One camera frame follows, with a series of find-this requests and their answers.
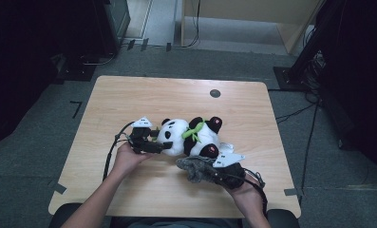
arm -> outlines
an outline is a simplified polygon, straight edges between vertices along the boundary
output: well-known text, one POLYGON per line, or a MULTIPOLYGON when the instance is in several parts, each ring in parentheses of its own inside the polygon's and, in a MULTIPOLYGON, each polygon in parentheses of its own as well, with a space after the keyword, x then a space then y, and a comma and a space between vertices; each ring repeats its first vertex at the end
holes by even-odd
MULTIPOLYGON (((246 174, 245 179, 259 185, 259 182, 248 174, 246 174)), ((226 190, 232 196, 233 200, 235 200, 236 206, 252 228, 271 227, 262 212, 262 198, 249 183, 244 182, 237 189, 226 190)))
POLYGON ((153 154, 135 154, 129 143, 117 150, 113 169, 97 190, 66 221, 63 227, 100 227, 118 186, 139 163, 151 158, 153 154))

wooden table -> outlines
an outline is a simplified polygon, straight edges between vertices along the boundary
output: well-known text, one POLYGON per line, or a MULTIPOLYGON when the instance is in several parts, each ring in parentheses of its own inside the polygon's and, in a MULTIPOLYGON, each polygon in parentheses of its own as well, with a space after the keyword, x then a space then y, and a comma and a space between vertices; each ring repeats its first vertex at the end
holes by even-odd
MULTIPOLYGON (((182 1, 182 46, 185 16, 197 17, 198 1, 182 1)), ((324 2, 325 0, 201 0, 199 17, 277 23, 276 27, 286 50, 294 53, 296 45, 307 27, 313 23, 324 2)))
MULTIPOLYGON (((236 153, 246 156, 242 166, 260 172, 266 182, 268 209, 287 209, 300 216, 297 197, 284 193, 284 189, 293 189, 292 177, 264 84, 123 76, 97 80, 59 179, 66 191, 63 195, 54 192, 51 214, 65 203, 84 202, 94 192, 102 182, 114 135, 142 116, 154 127, 165 118, 190 121, 196 116, 219 116, 223 121, 220 141, 233 144, 236 153), (220 97, 212 97, 212 89, 219 90, 220 97)), ((220 186, 189 182, 186 171, 175 166, 176 159, 158 155, 140 164, 119 187, 107 214, 243 217, 220 186)))

panda ear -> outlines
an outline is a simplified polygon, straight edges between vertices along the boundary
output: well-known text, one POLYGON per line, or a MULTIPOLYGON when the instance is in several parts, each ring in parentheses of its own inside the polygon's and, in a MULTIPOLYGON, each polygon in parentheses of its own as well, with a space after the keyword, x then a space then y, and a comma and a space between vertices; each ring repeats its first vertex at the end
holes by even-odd
POLYGON ((206 122, 211 130, 218 134, 223 121, 219 117, 212 117, 209 122, 206 122))
POLYGON ((164 121, 161 122, 161 125, 164 125, 164 124, 166 124, 166 123, 169 122, 169 121, 170 121, 170 119, 164 119, 164 121))

plush toy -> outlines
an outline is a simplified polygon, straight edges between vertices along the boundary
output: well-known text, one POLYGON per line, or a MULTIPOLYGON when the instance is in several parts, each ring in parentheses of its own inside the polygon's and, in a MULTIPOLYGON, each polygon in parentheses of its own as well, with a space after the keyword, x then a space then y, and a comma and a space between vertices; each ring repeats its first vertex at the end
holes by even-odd
POLYGON ((202 156, 215 159, 220 142, 218 131, 222 125, 219 117, 206 121, 196 117, 190 123, 182 119, 165 119, 157 137, 158 143, 173 143, 170 149, 162 152, 169 156, 184 153, 186 156, 202 156))

cable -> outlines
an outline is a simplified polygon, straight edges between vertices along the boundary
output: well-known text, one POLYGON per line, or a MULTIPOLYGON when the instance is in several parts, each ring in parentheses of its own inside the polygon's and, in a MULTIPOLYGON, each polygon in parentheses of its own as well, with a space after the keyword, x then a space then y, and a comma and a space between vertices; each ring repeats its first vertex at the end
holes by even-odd
POLYGON ((246 171, 250 176, 257 179, 261 188, 265 187, 265 181, 262 179, 261 175, 258 172, 254 173, 253 171, 247 168, 242 168, 242 169, 244 169, 244 171, 246 171))
MULTIPOLYGON (((160 46, 160 45, 147 45, 148 48, 166 48, 167 46, 160 46)), ((175 49, 187 49, 190 48, 188 46, 172 46, 175 49)))
POLYGON ((306 32, 303 33, 303 47, 309 42, 309 36, 311 37, 312 34, 315 32, 315 27, 312 28, 312 30, 307 34, 306 37, 306 32))
MULTIPOLYGON (((306 156, 304 158, 303 176, 302 176, 302 179, 301 179, 301 188, 300 188, 302 192, 304 190, 304 183, 305 183, 305 180, 306 180, 307 162, 308 162, 308 158, 309 158, 312 132, 313 132, 314 127, 315 127, 315 118, 316 118, 317 110, 318 110, 318 105, 315 106, 315 110, 314 110, 313 117, 312 117, 310 135, 309 135, 309 139, 307 141, 306 156)), ((300 207, 301 207, 302 200, 303 200, 303 196, 300 196, 300 199, 298 201, 298 203, 300 204, 300 207)))
POLYGON ((285 90, 285 89, 280 89, 280 88, 268 88, 268 92, 303 92, 301 90, 285 90))
POLYGON ((309 102, 309 103, 311 103, 311 104, 314 104, 314 105, 315 105, 315 104, 317 104, 317 103, 319 102, 319 95, 318 95, 318 93, 316 93, 316 92, 314 92, 314 91, 312 91, 312 90, 311 90, 311 91, 306 91, 304 97, 306 98, 307 102, 309 102), (309 99, 308 95, 309 95, 310 93, 311 93, 312 95, 315 96, 316 101, 312 101, 312 100, 309 99))
POLYGON ((253 183, 245 178, 241 178, 241 177, 238 177, 236 175, 231 175, 231 174, 227 174, 227 173, 224 173, 223 175, 227 176, 227 177, 231 177, 231 178, 236 178, 236 179, 239 179, 239 180, 242 180, 242 181, 246 181, 247 183, 249 183, 255 190, 256 192, 259 193, 260 197, 262 198, 262 211, 263 211, 263 214, 264 216, 266 217, 266 209, 267 209, 267 205, 268 205, 268 199, 266 198, 266 195, 265 195, 265 192, 262 190, 261 187, 259 187, 256 183, 253 183))
MULTIPOLYGON (((194 1, 191 0, 191 5, 192 5, 192 9, 194 9, 194 1)), ((197 34, 196 36, 194 37, 194 40, 191 42, 190 45, 188 46, 183 46, 182 48, 190 48, 192 47, 194 44, 197 43, 197 41, 199 40, 199 12, 200 12, 200 0, 198 0, 198 10, 197 10, 197 22, 195 23, 195 17, 193 16, 192 17, 192 20, 193 20, 193 23, 194 23, 194 27, 197 31, 197 34)))
MULTIPOLYGON (((129 46, 129 43, 127 44, 121 44, 122 47, 129 46)), ((143 44, 134 44, 133 46, 143 46, 143 44)), ((152 47, 152 48, 165 48, 166 46, 160 46, 160 45, 146 45, 147 47, 152 47)))
POLYGON ((109 60, 107 60, 107 61, 105 61, 105 62, 102 62, 102 63, 97 63, 97 64, 90 64, 90 63, 82 63, 83 65, 86 65, 86 66, 101 66, 101 65, 106 65, 106 64, 108 64, 111 60, 113 60, 114 59, 114 57, 115 57, 115 54, 114 53, 111 53, 112 55, 111 55, 111 58, 109 59, 109 60))
MULTIPOLYGON (((319 4, 317 4, 316 6, 315 6, 315 9, 313 10, 313 13, 315 13, 315 14, 318 14, 318 12, 322 9, 324 7, 324 4, 321 4, 321 5, 319 5, 319 4)), ((309 34, 307 35, 307 38, 305 37, 306 36, 306 32, 304 31, 304 33, 303 33, 303 48, 305 47, 305 44, 304 44, 304 39, 306 38, 306 44, 309 42, 309 35, 312 33, 312 34, 314 34, 315 33, 315 29, 316 29, 316 26, 314 26, 314 28, 312 28, 312 31, 310 31, 309 32, 309 34)))
POLYGON ((110 164, 112 151, 113 151, 115 145, 116 145, 117 142, 119 141, 120 136, 121 136, 122 134, 124 134, 124 133, 123 133, 124 130, 125 130, 129 125, 131 125, 131 124, 133 124, 133 123, 134 123, 134 122, 131 122, 131 123, 125 125, 125 126, 123 127, 123 129, 121 129, 120 133, 118 133, 117 135, 114 136, 115 140, 114 140, 114 142, 113 142, 112 145, 111 145, 111 149, 110 149, 110 151, 108 152, 108 154, 107 154, 107 159, 106 159, 106 161, 105 161, 105 168, 104 168, 104 174, 103 174, 103 181, 107 178, 107 174, 108 174, 108 166, 109 166, 109 164, 110 164))
POLYGON ((302 84, 309 87, 311 90, 318 89, 320 84, 317 82, 317 78, 324 67, 324 63, 324 58, 318 57, 318 53, 315 54, 313 59, 307 61, 303 71, 303 78, 305 80, 302 81, 302 84))
POLYGON ((128 140, 118 140, 117 143, 128 142, 128 140))
POLYGON ((366 176, 365 178, 363 179, 362 183, 360 183, 360 185, 363 185, 366 183, 367 179, 368 179, 368 174, 369 174, 369 168, 368 168, 368 162, 367 162, 367 173, 366 173, 366 176))
POLYGON ((304 111, 304 110, 306 110, 306 109, 308 109, 308 108, 310 108, 310 107, 312 107, 312 106, 314 106, 314 105, 316 105, 316 104, 310 104, 309 106, 306 106, 306 107, 304 107, 304 108, 302 108, 302 109, 300 109, 300 110, 297 110, 297 111, 293 112, 292 114, 284 115, 284 116, 281 116, 281 117, 276 117, 276 118, 275 118, 276 120, 279 120, 279 119, 285 118, 283 121, 279 121, 279 122, 277 122, 277 124, 280 124, 280 123, 282 123, 282 122, 287 121, 291 116, 298 115, 298 114, 300 114, 302 111, 304 111))

